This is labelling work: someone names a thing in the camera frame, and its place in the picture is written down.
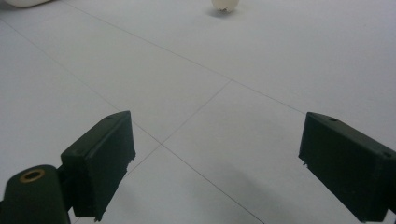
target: white floor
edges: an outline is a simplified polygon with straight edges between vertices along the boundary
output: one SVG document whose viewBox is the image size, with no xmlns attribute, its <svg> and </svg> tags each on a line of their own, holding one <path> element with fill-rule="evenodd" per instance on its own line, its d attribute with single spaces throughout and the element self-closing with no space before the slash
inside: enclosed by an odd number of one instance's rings
<svg viewBox="0 0 396 224">
<path fill-rule="evenodd" d="M 122 110 L 137 158 L 101 223 L 359 223 L 298 159 L 304 114 L 396 149 L 396 2 L 0 0 L 1 198 Z"/>
</svg>

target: white object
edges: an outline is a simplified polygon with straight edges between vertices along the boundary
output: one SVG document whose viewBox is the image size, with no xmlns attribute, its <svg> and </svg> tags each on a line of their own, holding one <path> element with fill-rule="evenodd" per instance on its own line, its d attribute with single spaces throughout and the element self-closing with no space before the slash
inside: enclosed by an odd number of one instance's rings
<svg viewBox="0 0 396 224">
<path fill-rule="evenodd" d="M 5 0 L 14 7 L 32 7 L 38 4 L 48 2 L 50 0 Z"/>
<path fill-rule="evenodd" d="M 231 12 L 239 3 L 239 0 L 212 0 L 213 6 L 218 11 Z"/>
</svg>

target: brass screw hole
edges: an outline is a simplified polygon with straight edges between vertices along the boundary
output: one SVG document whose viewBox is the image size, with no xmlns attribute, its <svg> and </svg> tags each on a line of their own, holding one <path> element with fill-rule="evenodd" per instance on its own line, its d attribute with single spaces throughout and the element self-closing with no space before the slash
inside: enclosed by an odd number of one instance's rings
<svg viewBox="0 0 396 224">
<path fill-rule="evenodd" d="M 43 177 L 43 175 L 45 173 L 46 172 L 43 169 L 31 170 L 31 171 L 28 171 L 25 174 L 23 174 L 20 178 L 20 181 L 23 184 L 31 183 L 31 182 L 37 181 L 37 179 Z"/>
</svg>

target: white ball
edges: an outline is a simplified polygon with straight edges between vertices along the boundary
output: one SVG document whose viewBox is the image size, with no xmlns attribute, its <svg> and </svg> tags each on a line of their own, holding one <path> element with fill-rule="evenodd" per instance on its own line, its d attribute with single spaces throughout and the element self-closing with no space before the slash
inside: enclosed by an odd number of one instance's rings
<svg viewBox="0 0 396 224">
<path fill-rule="evenodd" d="M 231 12 L 238 5 L 239 0 L 212 0 L 213 6 L 222 12 Z"/>
</svg>

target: floor tile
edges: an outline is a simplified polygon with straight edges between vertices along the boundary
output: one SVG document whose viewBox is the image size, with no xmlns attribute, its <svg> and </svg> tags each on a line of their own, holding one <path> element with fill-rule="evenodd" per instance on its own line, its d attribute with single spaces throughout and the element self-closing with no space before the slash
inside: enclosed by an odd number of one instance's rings
<svg viewBox="0 0 396 224">
<path fill-rule="evenodd" d="M 302 112 L 396 148 L 396 3 L 64 0 Z"/>
<path fill-rule="evenodd" d="M 165 146 L 264 223 L 359 223 L 298 158 L 304 115 L 236 83 Z"/>
<path fill-rule="evenodd" d="M 22 33 L 160 142 L 228 82 L 84 13 Z"/>
<path fill-rule="evenodd" d="M 78 224 L 93 223 L 81 218 Z M 101 223 L 255 223 L 260 221 L 160 147 L 126 176 Z"/>
<path fill-rule="evenodd" d="M 0 19 L 17 30 L 50 20 L 73 9 L 61 1 L 50 1 L 35 7 L 13 7 L 5 1 L 0 2 Z"/>
</svg>

